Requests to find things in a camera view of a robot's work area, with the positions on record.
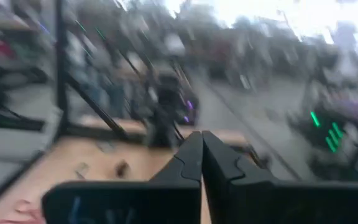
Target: small object on desk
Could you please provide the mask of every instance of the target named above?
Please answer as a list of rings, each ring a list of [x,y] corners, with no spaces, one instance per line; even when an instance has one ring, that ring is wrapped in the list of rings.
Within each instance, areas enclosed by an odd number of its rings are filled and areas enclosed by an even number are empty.
[[[81,180],[85,180],[85,173],[89,170],[89,166],[82,162],[79,164],[78,168],[75,169],[75,174],[77,175],[77,178]]]
[[[98,142],[96,145],[100,149],[100,151],[105,153],[113,152],[115,148],[112,142],[106,142],[106,141]]]
[[[124,178],[126,171],[129,169],[129,165],[126,161],[121,161],[116,166],[116,174],[119,178]]]

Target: black pole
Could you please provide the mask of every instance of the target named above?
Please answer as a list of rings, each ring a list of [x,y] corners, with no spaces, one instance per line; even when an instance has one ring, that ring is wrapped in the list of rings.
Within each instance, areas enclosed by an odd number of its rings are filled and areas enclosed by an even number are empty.
[[[104,112],[100,106],[90,98],[86,92],[82,89],[81,85],[72,76],[67,76],[67,84],[73,87],[73,89],[85,100],[85,102],[99,115],[99,117],[113,130],[120,140],[128,140],[127,134],[123,128],[118,125],[110,116]]]
[[[65,82],[67,80],[67,29],[63,18],[64,7],[66,7],[65,0],[56,0],[56,100],[57,106],[62,111],[62,125],[64,128],[68,124],[68,102]]]

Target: desk surface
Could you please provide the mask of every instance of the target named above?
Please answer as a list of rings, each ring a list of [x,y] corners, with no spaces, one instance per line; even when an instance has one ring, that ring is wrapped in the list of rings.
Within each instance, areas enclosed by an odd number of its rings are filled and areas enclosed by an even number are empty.
[[[131,124],[130,121],[121,121],[121,124],[125,122]],[[87,170],[81,174],[85,180],[147,181],[172,158],[173,153],[168,149],[150,150],[123,142],[110,145],[94,139],[63,138],[0,197],[0,219],[28,220],[29,216],[15,212],[15,203],[27,200],[34,208],[39,208],[40,199],[48,189],[68,180],[78,180],[76,171],[84,164]],[[123,160],[128,163],[129,170],[125,178],[120,179],[116,175],[116,166]],[[211,223],[204,187],[201,223]]]
[[[134,121],[130,119],[114,119],[114,120],[128,133],[139,133],[139,134],[146,133],[145,126],[139,121]],[[94,116],[83,116],[81,119],[81,123],[89,127],[109,129],[107,124],[102,119]],[[245,147],[250,145],[250,142],[244,137],[244,135],[240,131],[225,130],[225,129],[203,130],[202,128],[194,128],[191,126],[179,126],[178,130],[185,138],[187,138],[193,131],[211,131],[221,141],[225,142],[230,146]]]

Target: table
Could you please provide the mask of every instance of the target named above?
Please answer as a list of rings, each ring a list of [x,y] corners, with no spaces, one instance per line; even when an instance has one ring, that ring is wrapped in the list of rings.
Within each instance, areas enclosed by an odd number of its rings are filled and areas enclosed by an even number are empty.
[[[131,119],[114,119],[114,121],[128,133],[146,134],[146,128],[140,121],[135,121]],[[108,125],[102,119],[94,116],[83,116],[80,122],[81,124],[89,127],[109,129]],[[187,138],[193,131],[211,131],[227,145],[238,147],[247,147],[251,145],[250,142],[239,131],[225,129],[203,130],[202,128],[198,129],[185,125],[179,125],[178,130],[184,138]]]
[[[131,121],[118,121],[126,129],[137,129]],[[104,126],[98,120],[88,118],[85,123]],[[61,138],[52,150],[36,162],[16,184],[0,197],[0,219],[14,221],[28,220],[29,217],[14,211],[19,200],[27,200],[34,208],[40,207],[42,195],[54,185],[78,180],[78,169],[88,167],[82,175],[85,180],[122,181],[116,175],[116,166],[122,160],[129,165],[124,180],[148,181],[172,158],[173,151],[168,149],[147,149],[145,146],[112,142],[111,150],[101,150],[100,142],[86,138]],[[208,200],[202,189],[201,223],[211,223]]]

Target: purple light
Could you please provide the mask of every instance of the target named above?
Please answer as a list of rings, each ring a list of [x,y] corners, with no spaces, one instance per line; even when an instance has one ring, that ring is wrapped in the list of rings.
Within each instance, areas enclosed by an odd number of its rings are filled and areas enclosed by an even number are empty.
[[[49,30],[48,30],[46,27],[44,27],[41,23],[39,23],[39,25],[40,25],[40,27],[41,27],[47,34],[50,35],[50,32],[49,32]]]
[[[187,101],[187,105],[189,106],[189,108],[192,110],[193,109],[193,104],[190,102],[190,100]]]

